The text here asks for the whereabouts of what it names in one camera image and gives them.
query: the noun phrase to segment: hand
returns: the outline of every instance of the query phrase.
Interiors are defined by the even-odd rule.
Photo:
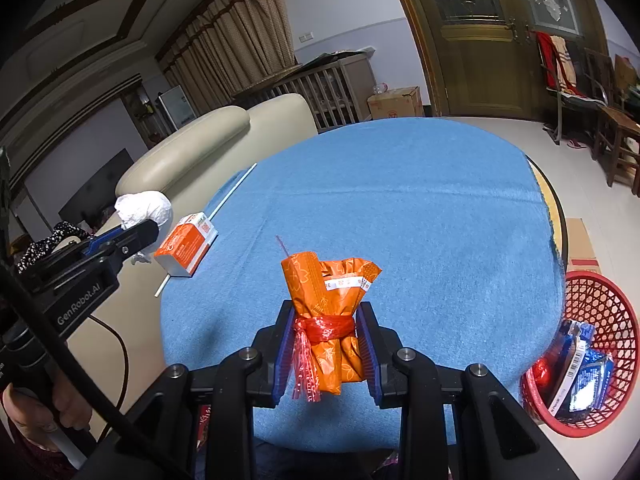
[[[91,406],[60,370],[55,373],[52,400],[60,412],[60,424],[75,430],[89,427]],[[9,384],[2,393],[2,402],[7,416],[26,439],[43,449],[58,451],[58,447],[48,435],[58,427],[53,414],[39,400],[16,391],[14,386]]]

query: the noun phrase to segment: leather couch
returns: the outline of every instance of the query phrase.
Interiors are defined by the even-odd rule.
[[[219,108],[145,153],[120,179],[116,195],[161,191],[172,203],[175,223],[189,213],[202,211],[235,172],[317,134],[311,111],[297,94],[276,97],[250,110]],[[119,224],[115,214],[100,232]],[[160,299],[154,297],[165,275],[155,261],[135,266],[125,262],[118,277],[120,288],[95,312],[120,333],[129,352],[129,386],[123,411],[165,368]],[[120,345],[113,335],[87,320],[69,339],[69,346],[115,402],[124,365]],[[99,434],[103,425],[94,414],[94,434]]]

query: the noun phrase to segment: red plastic basket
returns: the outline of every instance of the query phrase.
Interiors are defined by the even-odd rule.
[[[589,270],[566,274],[565,319],[587,321],[596,327],[592,348],[610,353],[615,362],[603,407],[575,424],[564,424],[546,408],[531,369],[522,376],[520,387],[527,411],[556,433],[574,438],[589,436],[606,428],[618,416],[636,384],[638,370],[638,320],[629,300],[610,280]]]

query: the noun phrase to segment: beige curtain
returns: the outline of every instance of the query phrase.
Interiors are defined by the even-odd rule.
[[[295,64],[284,0],[203,0],[158,52],[200,114]]]

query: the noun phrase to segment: crumpled white tissue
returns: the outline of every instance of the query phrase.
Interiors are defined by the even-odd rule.
[[[123,229],[129,229],[148,218],[158,224],[158,239],[134,254],[131,259],[134,265],[136,262],[151,263],[151,255],[169,234],[174,220],[171,202],[159,191],[143,191],[118,197],[115,208]]]

